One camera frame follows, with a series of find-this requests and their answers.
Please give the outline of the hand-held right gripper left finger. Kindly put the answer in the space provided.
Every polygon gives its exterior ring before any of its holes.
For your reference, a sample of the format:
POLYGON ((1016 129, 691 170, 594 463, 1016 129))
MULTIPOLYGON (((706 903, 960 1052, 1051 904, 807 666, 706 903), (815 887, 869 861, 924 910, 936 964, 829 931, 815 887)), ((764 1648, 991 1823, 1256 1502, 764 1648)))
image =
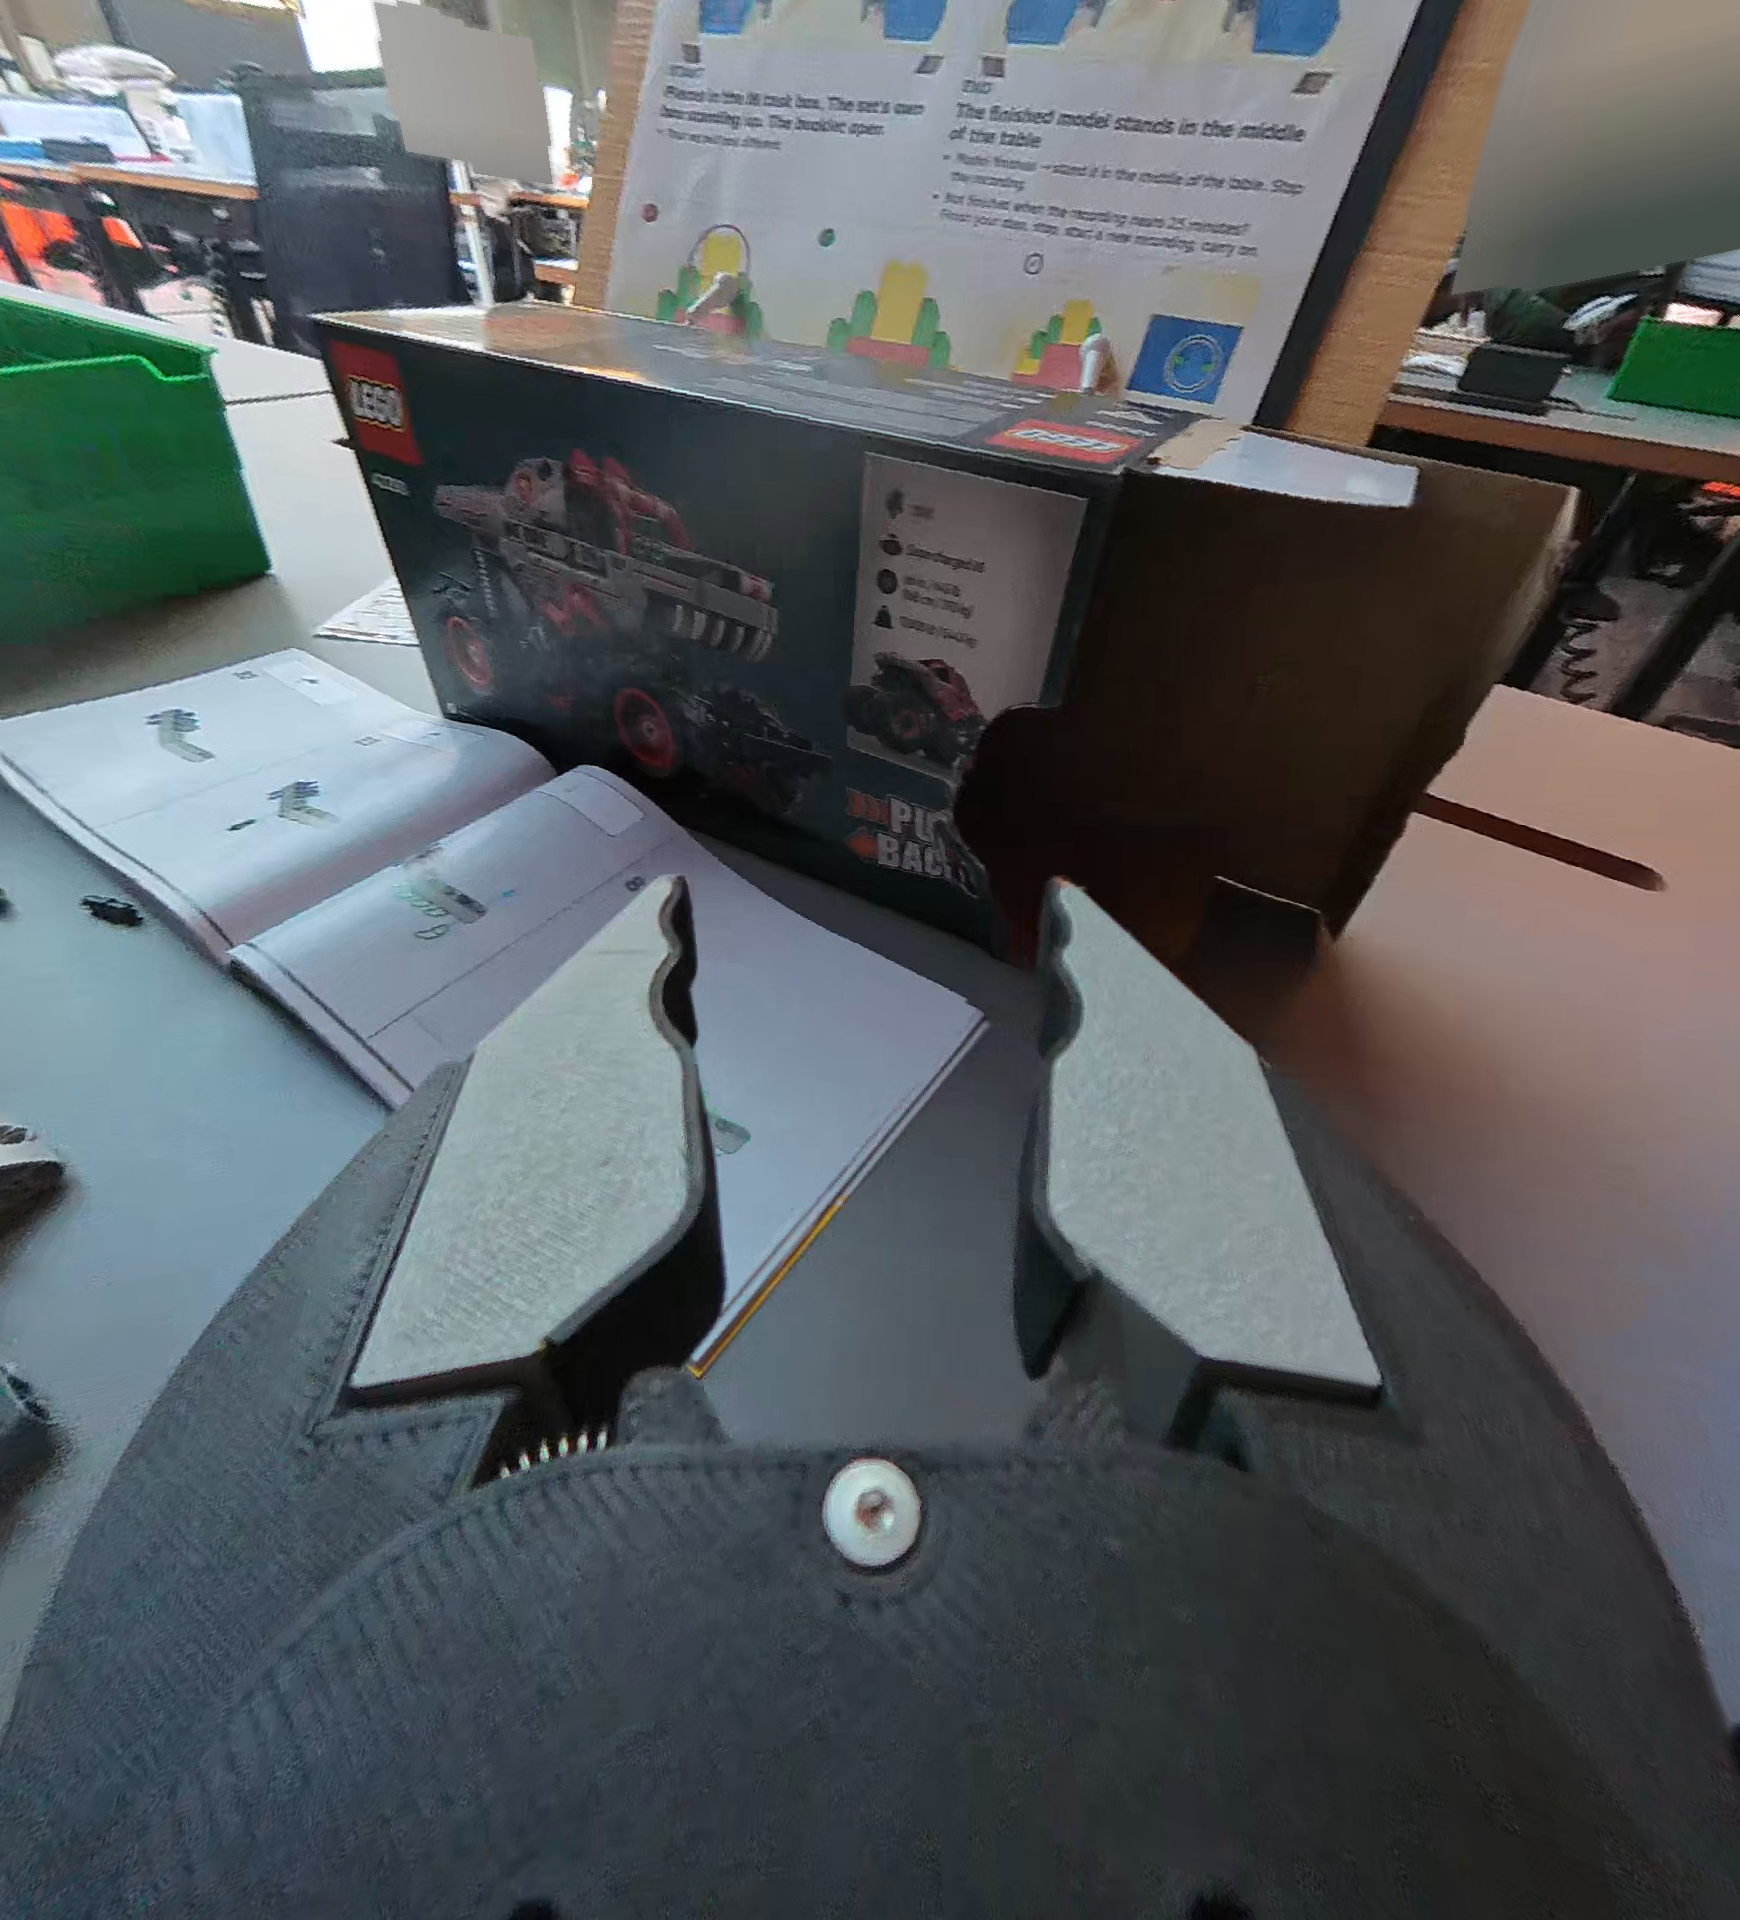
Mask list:
POLYGON ((640 888, 477 1045, 402 1214, 355 1401, 616 1401, 723 1309, 686 876, 640 888))

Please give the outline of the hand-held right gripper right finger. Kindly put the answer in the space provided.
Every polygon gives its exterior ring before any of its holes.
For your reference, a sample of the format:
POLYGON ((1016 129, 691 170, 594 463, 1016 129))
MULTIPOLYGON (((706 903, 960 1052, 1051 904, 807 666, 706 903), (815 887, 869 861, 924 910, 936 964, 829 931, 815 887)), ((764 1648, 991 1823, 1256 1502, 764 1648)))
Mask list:
POLYGON ((1223 1390, 1367 1413, 1385 1380, 1260 1054, 1073 881, 1041 904, 1012 1325, 1030 1380, 1195 1444, 1223 1390))

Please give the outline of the green plastic bin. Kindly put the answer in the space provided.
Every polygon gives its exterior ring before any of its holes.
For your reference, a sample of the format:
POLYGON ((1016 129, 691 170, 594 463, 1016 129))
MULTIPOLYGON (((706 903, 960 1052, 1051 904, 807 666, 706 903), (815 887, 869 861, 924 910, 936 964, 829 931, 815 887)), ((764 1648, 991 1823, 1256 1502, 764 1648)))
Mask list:
POLYGON ((272 571, 214 356, 0 294, 0 644, 272 571))

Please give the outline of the dark lego set box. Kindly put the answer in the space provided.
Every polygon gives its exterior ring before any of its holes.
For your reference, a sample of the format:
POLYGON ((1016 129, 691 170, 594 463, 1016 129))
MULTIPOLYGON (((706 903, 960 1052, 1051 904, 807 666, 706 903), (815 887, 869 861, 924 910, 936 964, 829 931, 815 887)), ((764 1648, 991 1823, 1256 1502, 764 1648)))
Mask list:
POLYGON ((1170 967, 1222 891, 1338 933, 1578 518, 943 349, 309 327, 449 716, 1019 963, 1056 881, 1170 967))

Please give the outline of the open instruction booklet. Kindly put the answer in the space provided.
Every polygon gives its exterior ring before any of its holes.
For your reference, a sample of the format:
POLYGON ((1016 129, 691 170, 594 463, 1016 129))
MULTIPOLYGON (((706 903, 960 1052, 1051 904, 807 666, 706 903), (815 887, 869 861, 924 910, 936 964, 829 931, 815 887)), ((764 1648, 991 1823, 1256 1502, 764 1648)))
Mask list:
POLYGON ((986 1031, 625 780, 558 774, 508 733, 426 716, 299 649, 0 719, 0 780, 390 1106, 643 884, 686 878, 727 1277, 697 1367, 986 1031))

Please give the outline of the white sticker sheet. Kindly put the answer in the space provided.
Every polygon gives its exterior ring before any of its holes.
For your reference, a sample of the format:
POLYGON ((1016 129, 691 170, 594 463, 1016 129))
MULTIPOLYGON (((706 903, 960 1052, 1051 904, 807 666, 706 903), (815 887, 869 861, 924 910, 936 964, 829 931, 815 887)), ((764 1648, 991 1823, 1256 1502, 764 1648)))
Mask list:
POLYGON ((418 626, 399 582, 390 576, 352 599, 312 629, 317 640, 363 646, 418 649, 418 626))

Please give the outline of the wooden desk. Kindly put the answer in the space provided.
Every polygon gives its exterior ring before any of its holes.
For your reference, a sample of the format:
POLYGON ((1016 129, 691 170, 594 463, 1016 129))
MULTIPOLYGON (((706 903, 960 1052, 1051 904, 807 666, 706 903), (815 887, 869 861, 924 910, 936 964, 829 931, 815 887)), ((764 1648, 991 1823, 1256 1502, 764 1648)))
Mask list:
POLYGON ((1400 379, 1378 426, 1511 451, 1576 466, 1740 487, 1740 421, 1609 398, 1613 377, 1576 368, 1558 377, 1541 410, 1460 395, 1443 374, 1400 379))

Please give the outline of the black device on desk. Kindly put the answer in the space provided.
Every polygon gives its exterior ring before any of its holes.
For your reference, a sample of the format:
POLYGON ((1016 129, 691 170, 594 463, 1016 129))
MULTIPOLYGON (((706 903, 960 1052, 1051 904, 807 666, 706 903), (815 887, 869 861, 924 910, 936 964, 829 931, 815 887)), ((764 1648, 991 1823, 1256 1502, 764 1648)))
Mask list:
POLYGON ((1462 360, 1451 401, 1472 410, 1540 419, 1572 371, 1564 353, 1476 344, 1462 360))

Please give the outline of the green bin on desk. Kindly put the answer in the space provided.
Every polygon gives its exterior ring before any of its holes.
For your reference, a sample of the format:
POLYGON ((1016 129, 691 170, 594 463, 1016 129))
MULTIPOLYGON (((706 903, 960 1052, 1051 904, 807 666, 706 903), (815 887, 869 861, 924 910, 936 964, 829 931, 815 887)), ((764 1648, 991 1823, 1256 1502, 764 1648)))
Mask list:
POLYGON ((1606 397, 1617 404, 1740 421, 1740 329, 1642 319, 1606 397))

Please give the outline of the black mesh office chair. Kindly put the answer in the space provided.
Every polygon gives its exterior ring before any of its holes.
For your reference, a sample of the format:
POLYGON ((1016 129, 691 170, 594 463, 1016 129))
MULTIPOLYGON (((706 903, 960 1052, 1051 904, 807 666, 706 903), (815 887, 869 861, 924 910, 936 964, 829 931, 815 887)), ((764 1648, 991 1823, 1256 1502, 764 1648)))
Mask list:
POLYGON ((258 188, 253 222, 274 341, 316 356, 316 319, 472 300, 444 161, 411 155, 379 68, 230 84, 258 188))

